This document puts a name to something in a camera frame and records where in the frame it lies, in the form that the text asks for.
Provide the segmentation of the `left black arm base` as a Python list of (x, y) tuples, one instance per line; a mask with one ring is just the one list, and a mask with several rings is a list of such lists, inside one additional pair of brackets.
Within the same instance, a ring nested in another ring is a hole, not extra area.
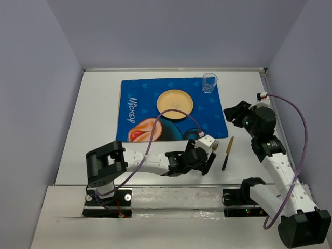
[(86, 187), (82, 210), (86, 218), (131, 218), (132, 189), (120, 188), (113, 197), (96, 200), (93, 188)]

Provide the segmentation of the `tan round plate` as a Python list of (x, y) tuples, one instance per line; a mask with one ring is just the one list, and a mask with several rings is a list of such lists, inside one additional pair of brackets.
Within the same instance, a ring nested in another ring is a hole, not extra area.
[(167, 109), (176, 109), (190, 114), (193, 110), (193, 100), (190, 95), (181, 90), (168, 90), (157, 99), (157, 110), (161, 113)]

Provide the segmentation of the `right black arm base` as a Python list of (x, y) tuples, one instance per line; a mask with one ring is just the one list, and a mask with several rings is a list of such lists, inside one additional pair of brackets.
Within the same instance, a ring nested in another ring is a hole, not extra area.
[(221, 202), (224, 205), (224, 216), (226, 218), (267, 216), (267, 213), (259, 204), (252, 200), (244, 200), (240, 195), (240, 189), (224, 189)]

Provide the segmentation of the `clear drinking glass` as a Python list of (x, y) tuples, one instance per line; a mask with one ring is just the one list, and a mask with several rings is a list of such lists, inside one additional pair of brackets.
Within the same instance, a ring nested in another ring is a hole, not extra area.
[(212, 93), (218, 81), (218, 77), (213, 73), (205, 73), (202, 77), (202, 91)]

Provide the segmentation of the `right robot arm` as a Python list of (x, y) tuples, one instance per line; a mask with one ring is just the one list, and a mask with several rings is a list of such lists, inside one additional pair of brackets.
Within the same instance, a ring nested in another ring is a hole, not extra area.
[(278, 233), (287, 248), (322, 244), (327, 236), (331, 215), (321, 210), (307, 195), (293, 171), (286, 150), (275, 136), (276, 114), (268, 105), (241, 101), (224, 110), (226, 120), (244, 128), (251, 136), (251, 146), (268, 171), (280, 194), (271, 193), (259, 178), (242, 182), (239, 198), (256, 202), (278, 225)]

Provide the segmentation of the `gold fork dark handle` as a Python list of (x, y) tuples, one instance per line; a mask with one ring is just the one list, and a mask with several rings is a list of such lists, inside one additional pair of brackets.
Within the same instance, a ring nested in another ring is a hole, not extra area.
[(211, 147), (211, 150), (213, 153), (215, 153), (217, 151), (218, 145), (219, 145), (219, 141), (215, 140)]

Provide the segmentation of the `blue cartoon placemat cloth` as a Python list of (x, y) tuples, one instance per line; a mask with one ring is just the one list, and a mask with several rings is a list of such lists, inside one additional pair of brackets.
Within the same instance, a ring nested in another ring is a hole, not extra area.
[[(190, 117), (170, 119), (157, 110), (158, 97), (168, 90), (181, 90), (193, 100)], [(116, 140), (121, 142), (181, 141), (198, 138), (199, 131), (216, 138), (228, 137), (217, 89), (202, 91), (201, 78), (124, 80), (121, 83)]]

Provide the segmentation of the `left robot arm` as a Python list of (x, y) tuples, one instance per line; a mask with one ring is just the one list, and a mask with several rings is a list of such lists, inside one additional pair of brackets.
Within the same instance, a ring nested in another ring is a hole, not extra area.
[(216, 158), (218, 145), (216, 139), (205, 136), (190, 139), (183, 151), (148, 154), (126, 150), (122, 142), (108, 143), (86, 154), (87, 188), (94, 190), (87, 195), (101, 206), (111, 204), (118, 189), (114, 181), (126, 172), (130, 175), (120, 187), (137, 172), (178, 177), (196, 170), (206, 175)]

